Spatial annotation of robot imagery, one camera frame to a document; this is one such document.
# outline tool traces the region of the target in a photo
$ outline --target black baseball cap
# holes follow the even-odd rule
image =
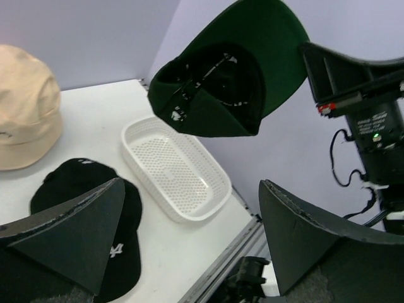
[[[116,171],[86,158],[64,162],[45,178],[30,203],[31,214],[74,199],[117,177]],[[137,229],[142,214],[140,194],[123,179],[125,198],[99,296],[94,303],[110,302],[129,292],[141,274]]]
[[[154,76],[151,107],[180,133],[254,136],[304,82],[308,40],[280,0],[238,0]]]

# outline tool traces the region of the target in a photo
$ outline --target wall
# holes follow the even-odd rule
[[[167,31],[148,79],[183,48],[231,0],[182,0]],[[390,59],[404,55],[399,0],[286,0],[304,24],[311,40],[364,59]],[[271,179],[294,194],[338,215],[361,210],[370,198],[355,179],[351,187],[338,187],[331,175],[328,155],[331,138],[345,128],[343,118],[317,114],[308,83],[263,120],[253,138],[202,138],[247,202],[258,210],[258,183]],[[343,181],[361,168],[353,143],[336,144],[336,171]],[[358,218],[363,222],[377,210]]]
[[[63,89],[144,77],[180,0],[1,0],[0,43],[45,61]]]

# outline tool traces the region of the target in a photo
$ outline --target cap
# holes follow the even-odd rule
[[[93,188],[116,178],[114,169],[86,158],[64,162],[48,174],[31,200],[31,214],[38,213],[71,200]],[[125,198],[121,217],[110,249],[100,294],[94,303],[112,301],[130,291],[141,274],[137,229],[142,204],[136,186],[124,180]]]
[[[306,78],[309,38],[279,0],[238,0],[150,83],[156,116],[180,133],[254,136]]]
[[[52,148],[62,133],[60,99],[43,62],[0,45],[0,170],[27,167]]]

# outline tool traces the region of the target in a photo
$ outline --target green baseball cap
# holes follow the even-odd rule
[[[307,73],[302,24],[279,0],[238,0],[150,83],[155,115],[179,133],[254,136]]]

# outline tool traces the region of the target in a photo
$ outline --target black cap brim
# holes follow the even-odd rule
[[[94,303],[106,303],[122,297],[137,284],[141,275],[138,235],[122,247],[122,254],[110,258],[102,281],[101,291]]]

